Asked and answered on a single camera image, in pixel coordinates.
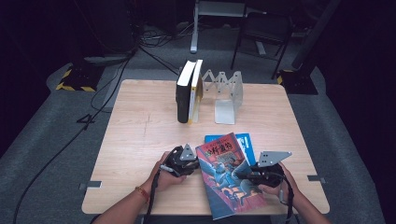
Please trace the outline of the red illustrated book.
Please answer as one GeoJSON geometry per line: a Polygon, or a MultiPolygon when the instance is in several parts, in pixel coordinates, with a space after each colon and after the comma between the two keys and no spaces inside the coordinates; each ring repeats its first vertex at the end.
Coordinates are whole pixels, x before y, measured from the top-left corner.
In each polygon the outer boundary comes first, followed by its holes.
{"type": "Polygon", "coordinates": [[[222,134],[221,138],[204,142],[195,150],[214,220],[267,205],[257,186],[236,176],[249,174],[251,170],[234,133],[222,134]]]}

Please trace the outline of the grey slanted post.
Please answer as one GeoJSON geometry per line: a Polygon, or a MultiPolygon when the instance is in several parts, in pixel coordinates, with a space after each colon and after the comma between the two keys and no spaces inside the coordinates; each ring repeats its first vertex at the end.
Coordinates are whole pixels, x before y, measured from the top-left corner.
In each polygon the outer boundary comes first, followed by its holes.
{"type": "Polygon", "coordinates": [[[320,37],[341,2],[341,0],[327,1],[328,3],[322,10],[321,15],[318,17],[314,27],[308,34],[301,49],[298,51],[294,60],[291,63],[291,66],[295,69],[303,70],[309,67],[311,63],[314,63],[314,59],[316,58],[316,54],[318,52],[320,37]]]}

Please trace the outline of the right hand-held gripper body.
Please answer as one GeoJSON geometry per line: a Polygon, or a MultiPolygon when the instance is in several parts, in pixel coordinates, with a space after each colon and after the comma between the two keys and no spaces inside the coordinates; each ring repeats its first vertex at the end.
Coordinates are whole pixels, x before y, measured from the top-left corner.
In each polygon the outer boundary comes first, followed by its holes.
{"type": "Polygon", "coordinates": [[[292,155],[288,151],[263,151],[259,160],[253,166],[260,167],[259,172],[252,172],[254,175],[261,175],[260,182],[252,182],[255,185],[265,185],[275,188],[283,181],[284,172],[279,163],[292,155]]]}

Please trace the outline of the blue book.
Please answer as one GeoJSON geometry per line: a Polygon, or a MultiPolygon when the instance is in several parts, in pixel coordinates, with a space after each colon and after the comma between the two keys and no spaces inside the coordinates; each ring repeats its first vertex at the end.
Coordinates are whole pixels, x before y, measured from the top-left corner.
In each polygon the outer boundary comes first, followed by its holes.
{"type": "MultiPolygon", "coordinates": [[[[236,133],[235,137],[242,148],[245,158],[249,166],[256,164],[256,158],[254,154],[254,149],[248,133],[236,133]]],[[[209,134],[205,136],[205,142],[211,142],[213,140],[221,138],[221,134],[209,134]]]]}

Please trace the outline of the person's right hand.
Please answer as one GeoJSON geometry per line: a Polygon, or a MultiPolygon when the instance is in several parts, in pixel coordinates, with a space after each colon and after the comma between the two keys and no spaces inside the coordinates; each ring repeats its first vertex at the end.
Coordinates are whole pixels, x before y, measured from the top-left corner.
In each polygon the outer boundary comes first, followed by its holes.
{"type": "Polygon", "coordinates": [[[290,193],[289,187],[291,187],[294,194],[293,204],[296,205],[297,204],[296,200],[300,198],[302,193],[300,192],[294,177],[291,175],[290,171],[286,168],[286,166],[282,162],[279,165],[282,167],[283,172],[286,175],[286,179],[282,182],[282,184],[275,188],[271,188],[265,185],[259,185],[259,189],[267,194],[275,195],[277,198],[279,198],[281,195],[280,191],[283,191],[282,193],[283,199],[287,200],[290,193]]]}

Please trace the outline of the black hardcover book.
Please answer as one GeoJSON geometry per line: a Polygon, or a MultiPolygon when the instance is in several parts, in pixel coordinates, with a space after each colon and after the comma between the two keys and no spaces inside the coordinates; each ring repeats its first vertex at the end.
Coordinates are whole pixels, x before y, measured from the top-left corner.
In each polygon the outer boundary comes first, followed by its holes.
{"type": "Polygon", "coordinates": [[[177,80],[177,120],[180,123],[188,123],[191,97],[191,80],[194,67],[195,62],[186,61],[177,80]]]}

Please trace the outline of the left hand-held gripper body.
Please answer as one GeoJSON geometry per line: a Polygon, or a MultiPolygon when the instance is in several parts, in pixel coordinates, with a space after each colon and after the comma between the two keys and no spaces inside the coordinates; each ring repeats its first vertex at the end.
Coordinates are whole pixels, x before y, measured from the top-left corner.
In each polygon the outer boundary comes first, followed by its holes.
{"type": "Polygon", "coordinates": [[[163,162],[163,169],[175,177],[180,177],[184,170],[188,168],[191,161],[196,161],[197,157],[194,155],[189,144],[175,147],[163,162]]]}

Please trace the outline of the black metal chair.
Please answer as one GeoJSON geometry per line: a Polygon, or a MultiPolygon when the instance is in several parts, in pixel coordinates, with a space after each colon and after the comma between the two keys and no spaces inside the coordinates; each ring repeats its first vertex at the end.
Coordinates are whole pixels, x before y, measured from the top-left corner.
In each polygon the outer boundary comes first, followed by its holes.
{"type": "Polygon", "coordinates": [[[274,13],[249,12],[243,19],[235,43],[233,58],[230,68],[233,69],[236,53],[243,39],[277,46],[278,50],[273,56],[264,56],[264,59],[276,61],[276,67],[272,74],[275,78],[278,67],[290,42],[293,24],[291,17],[274,13]]]}

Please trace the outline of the person's left hand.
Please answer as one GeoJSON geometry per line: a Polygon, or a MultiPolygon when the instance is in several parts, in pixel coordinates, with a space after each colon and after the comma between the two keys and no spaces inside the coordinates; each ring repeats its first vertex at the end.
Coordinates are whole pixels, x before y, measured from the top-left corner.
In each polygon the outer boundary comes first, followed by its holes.
{"type": "Polygon", "coordinates": [[[166,160],[168,154],[169,151],[165,151],[162,157],[153,166],[150,176],[147,180],[148,189],[151,189],[156,174],[159,174],[157,180],[157,188],[156,188],[156,190],[158,191],[164,191],[170,186],[181,184],[187,179],[185,175],[182,175],[180,177],[175,177],[171,175],[169,172],[160,169],[160,165],[166,160]]]}

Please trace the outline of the grey tape strip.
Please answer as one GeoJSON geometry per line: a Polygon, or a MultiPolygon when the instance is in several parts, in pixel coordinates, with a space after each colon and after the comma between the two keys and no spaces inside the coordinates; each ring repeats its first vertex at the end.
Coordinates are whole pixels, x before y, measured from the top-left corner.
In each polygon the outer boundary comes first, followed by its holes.
{"type": "Polygon", "coordinates": [[[99,189],[102,186],[102,181],[89,181],[87,183],[80,183],[78,186],[79,190],[86,189],[99,189]]]}
{"type": "Polygon", "coordinates": [[[307,178],[308,178],[308,181],[311,181],[311,182],[318,181],[321,184],[326,184],[327,183],[324,177],[320,177],[318,175],[308,175],[307,178]]]}

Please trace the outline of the yellow paperback book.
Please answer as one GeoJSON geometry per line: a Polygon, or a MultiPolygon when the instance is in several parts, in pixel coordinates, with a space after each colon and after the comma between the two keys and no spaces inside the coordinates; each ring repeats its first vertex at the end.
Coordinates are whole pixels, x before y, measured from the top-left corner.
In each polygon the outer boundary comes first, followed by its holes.
{"type": "Polygon", "coordinates": [[[198,115],[198,105],[202,98],[202,76],[201,76],[201,68],[203,61],[197,60],[195,63],[195,67],[192,73],[191,80],[191,97],[190,97],[190,107],[189,107],[189,117],[188,123],[194,123],[197,120],[198,115]]]}

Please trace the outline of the black yellow striped base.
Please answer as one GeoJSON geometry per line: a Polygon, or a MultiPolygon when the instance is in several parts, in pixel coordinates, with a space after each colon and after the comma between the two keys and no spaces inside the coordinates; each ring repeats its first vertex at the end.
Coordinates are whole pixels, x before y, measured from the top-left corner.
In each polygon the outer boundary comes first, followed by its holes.
{"type": "Polygon", "coordinates": [[[284,87],[287,94],[318,95],[311,77],[303,76],[299,71],[279,70],[276,81],[284,87]]]}
{"type": "Polygon", "coordinates": [[[97,91],[97,85],[104,70],[103,66],[91,64],[76,66],[72,64],[67,68],[56,89],[65,91],[97,91]]]}

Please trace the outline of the white expandable bookend rack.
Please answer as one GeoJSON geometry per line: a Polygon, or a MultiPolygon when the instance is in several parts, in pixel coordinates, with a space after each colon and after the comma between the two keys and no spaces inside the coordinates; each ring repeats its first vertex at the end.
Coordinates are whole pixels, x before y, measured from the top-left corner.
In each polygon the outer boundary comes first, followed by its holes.
{"type": "Polygon", "coordinates": [[[203,75],[203,82],[204,93],[214,92],[215,122],[234,125],[244,98],[241,72],[235,71],[231,77],[227,77],[224,72],[215,75],[208,69],[203,75]]]}

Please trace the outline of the grey metal desk stand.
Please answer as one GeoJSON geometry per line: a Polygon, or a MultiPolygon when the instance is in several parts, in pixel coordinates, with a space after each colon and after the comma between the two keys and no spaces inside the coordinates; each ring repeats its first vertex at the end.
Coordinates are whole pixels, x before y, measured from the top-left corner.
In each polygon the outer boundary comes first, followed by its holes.
{"type": "Polygon", "coordinates": [[[198,51],[198,22],[201,16],[242,18],[244,0],[194,0],[193,31],[191,35],[190,53],[198,51]]]}

